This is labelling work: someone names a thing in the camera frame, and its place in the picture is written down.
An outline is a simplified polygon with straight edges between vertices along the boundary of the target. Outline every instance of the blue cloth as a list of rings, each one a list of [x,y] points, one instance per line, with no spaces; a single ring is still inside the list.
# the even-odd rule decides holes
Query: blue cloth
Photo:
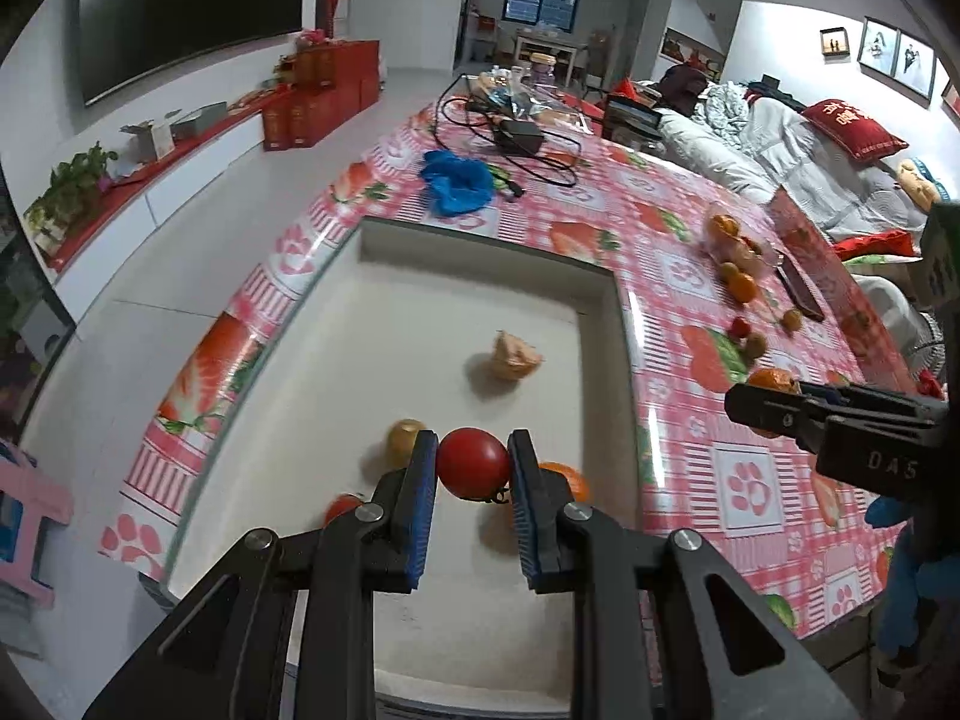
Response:
[[[865,519],[874,528],[890,528],[909,517],[908,504],[892,498],[877,498],[867,509]],[[877,632],[877,647],[890,658],[895,658],[901,647],[909,647],[917,641],[920,598],[960,600],[960,555],[918,564],[910,555],[912,541],[912,523],[908,522],[894,546],[887,573],[886,602],[880,613],[880,630]]]
[[[427,151],[424,159],[421,178],[438,217],[468,214],[493,199],[493,176],[486,163],[458,157],[452,151]]]

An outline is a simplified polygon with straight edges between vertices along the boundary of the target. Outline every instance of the pink checkered tablecloth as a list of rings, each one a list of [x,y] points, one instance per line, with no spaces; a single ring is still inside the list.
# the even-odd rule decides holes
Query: pink checkered tablecloth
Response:
[[[526,194],[498,194],[458,218],[436,218],[418,172],[435,148],[432,108],[382,138],[313,200],[243,282],[176,377],[122,485],[119,511],[101,552],[160,579],[181,514],[224,417],[248,384],[271,338],[309,290],[320,267],[364,215],[490,236],[576,257],[617,278],[632,343],[640,436],[642,522],[650,533],[693,527],[805,637],[882,589],[895,530],[863,523],[868,495],[824,479],[789,440],[765,440],[731,423],[723,393],[742,370],[724,331],[737,314],[766,333],[760,365],[813,382],[870,381],[912,389],[856,284],[784,191],[764,209],[680,167],[649,160],[590,135],[573,189],[532,180],[466,129],[442,124],[443,139],[509,172]],[[546,151],[573,161],[560,146]],[[787,248],[805,271],[822,324],[788,336],[774,322],[789,298],[776,279],[766,300],[731,301],[699,246],[711,203]]]

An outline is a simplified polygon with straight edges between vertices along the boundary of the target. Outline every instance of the framed photo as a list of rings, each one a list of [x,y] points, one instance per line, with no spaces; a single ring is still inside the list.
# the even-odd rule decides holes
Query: framed photo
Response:
[[[720,52],[673,29],[666,30],[664,34],[661,56],[696,68],[711,81],[720,80],[727,61],[727,57]]]
[[[860,38],[860,55],[857,61],[864,67],[893,77],[898,37],[899,30],[895,26],[867,18],[863,23],[863,37]]]
[[[950,109],[960,116],[960,94],[957,94],[957,88],[950,81],[947,88],[944,89],[944,103],[949,105]]]
[[[893,79],[927,100],[933,99],[933,79],[937,74],[937,56],[919,38],[901,30],[896,47]]]
[[[824,56],[850,56],[847,28],[836,26],[820,30],[820,51]]]

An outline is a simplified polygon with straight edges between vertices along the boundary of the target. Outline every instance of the black tv screen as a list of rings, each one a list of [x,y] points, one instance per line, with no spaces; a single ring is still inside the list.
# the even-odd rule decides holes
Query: black tv screen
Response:
[[[80,0],[83,100],[187,57],[300,28],[301,0]]]

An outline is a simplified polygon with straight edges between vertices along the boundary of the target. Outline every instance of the yellow plush toy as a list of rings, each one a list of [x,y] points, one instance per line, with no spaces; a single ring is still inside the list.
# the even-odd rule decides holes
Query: yellow plush toy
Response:
[[[896,171],[896,180],[899,181],[906,194],[909,194],[910,199],[925,214],[929,214],[930,206],[940,199],[940,193],[933,182],[920,175],[917,166],[913,164],[913,160],[905,159],[899,164]]]

